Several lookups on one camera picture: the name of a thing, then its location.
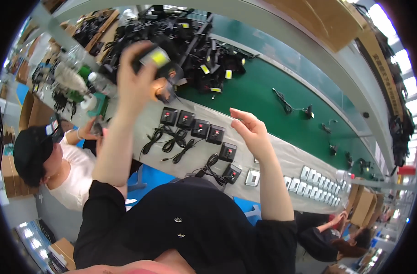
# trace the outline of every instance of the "brown hair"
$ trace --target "brown hair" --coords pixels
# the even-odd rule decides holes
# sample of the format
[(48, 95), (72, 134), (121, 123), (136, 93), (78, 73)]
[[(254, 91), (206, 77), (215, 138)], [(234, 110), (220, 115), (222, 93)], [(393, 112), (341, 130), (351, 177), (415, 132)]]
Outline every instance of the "brown hair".
[(343, 258), (359, 258), (367, 253), (371, 242), (371, 231), (368, 228), (362, 229), (360, 233), (354, 238), (355, 246), (351, 246), (344, 239), (333, 239), (330, 241)]

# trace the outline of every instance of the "worker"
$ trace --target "worker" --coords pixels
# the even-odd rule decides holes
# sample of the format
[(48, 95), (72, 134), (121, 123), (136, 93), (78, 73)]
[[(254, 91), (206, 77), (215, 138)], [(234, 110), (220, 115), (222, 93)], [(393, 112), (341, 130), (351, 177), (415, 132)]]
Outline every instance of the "worker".
[[(84, 127), (69, 130), (59, 143), (53, 143), (46, 126), (32, 126), (21, 131), (14, 144), (14, 165), (30, 187), (45, 185), (50, 194), (66, 208), (82, 211), (88, 199), (96, 155), (100, 153), (102, 138), (90, 133), (95, 118)], [(83, 149), (76, 145), (85, 140)], [(129, 175), (141, 163), (133, 160)], [(135, 199), (126, 200), (126, 204)]]
[(347, 212), (343, 211), (329, 221), (328, 214), (295, 211), (299, 243), (296, 261), (313, 258), (321, 262), (336, 262), (342, 258), (359, 258), (367, 253), (371, 242), (370, 229), (361, 227), (341, 238), (347, 217)]
[(119, 101), (93, 170), (90, 198), (74, 247), (73, 273), (295, 273), (296, 223), (266, 126), (231, 108), (231, 126), (260, 162), (262, 220), (243, 211), (211, 182), (187, 177), (162, 184), (125, 211), (134, 123), (150, 100), (156, 66), (137, 75), (131, 61), (149, 48), (129, 46), (118, 69)]

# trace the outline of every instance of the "hand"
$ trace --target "hand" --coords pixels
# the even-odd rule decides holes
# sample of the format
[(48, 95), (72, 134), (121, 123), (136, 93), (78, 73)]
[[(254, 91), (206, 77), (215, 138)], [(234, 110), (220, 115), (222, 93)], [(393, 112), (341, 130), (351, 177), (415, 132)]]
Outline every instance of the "hand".
[(242, 136), (249, 151), (259, 162), (275, 156), (274, 148), (269, 141), (268, 131), (262, 121), (249, 112), (235, 108), (230, 108), (230, 113), (231, 117), (235, 118), (231, 127)]
[(85, 140), (97, 140), (97, 136), (91, 134), (91, 128), (93, 127), (93, 124), (96, 120), (96, 117), (91, 118), (86, 124), (85, 126), (83, 126), (82, 128), (78, 129), (79, 131), (79, 137)]
[(132, 118), (136, 117), (151, 97), (151, 83), (157, 68), (154, 63), (149, 63), (138, 74), (135, 74), (131, 63), (136, 55), (151, 44), (150, 41), (132, 44), (123, 51), (120, 57), (117, 72), (118, 110)]
[(102, 141), (103, 141), (103, 137), (99, 136), (96, 141), (96, 157), (99, 157), (99, 154), (102, 151)]
[(339, 222), (341, 222), (341, 220), (346, 220), (348, 218), (348, 213), (347, 211), (343, 211), (341, 212), (338, 216), (336, 216), (332, 221), (332, 226), (339, 224)]

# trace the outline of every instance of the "plastic water bottle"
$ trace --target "plastic water bottle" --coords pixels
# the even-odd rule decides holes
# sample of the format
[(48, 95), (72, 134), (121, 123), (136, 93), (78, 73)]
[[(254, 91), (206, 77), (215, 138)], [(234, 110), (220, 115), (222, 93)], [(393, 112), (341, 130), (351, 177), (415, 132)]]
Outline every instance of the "plastic water bottle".
[(117, 86), (114, 85), (110, 80), (105, 76), (92, 72), (88, 75), (88, 80), (93, 84), (96, 91), (110, 97), (117, 97)]

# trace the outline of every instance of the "black shirt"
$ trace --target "black shirt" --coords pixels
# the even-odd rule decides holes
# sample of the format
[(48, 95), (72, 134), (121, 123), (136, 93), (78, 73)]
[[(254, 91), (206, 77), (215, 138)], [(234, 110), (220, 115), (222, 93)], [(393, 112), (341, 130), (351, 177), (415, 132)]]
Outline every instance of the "black shirt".
[(315, 260), (321, 262), (334, 262), (338, 256), (338, 250), (332, 246), (330, 241), (339, 238), (333, 234), (332, 229), (319, 232), (318, 226), (329, 220), (328, 214), (317, 214), (298, 211), (294, 212), (295, 221), (298, 226), (298, 243)]
[(128, 212), (122, 194), (93, 181), (74, 248), (77, 269), (154, 260), (177, 249), (198, 274), (295, 273), (296, 223), (258, 221), (202, 178), (163, 184)]

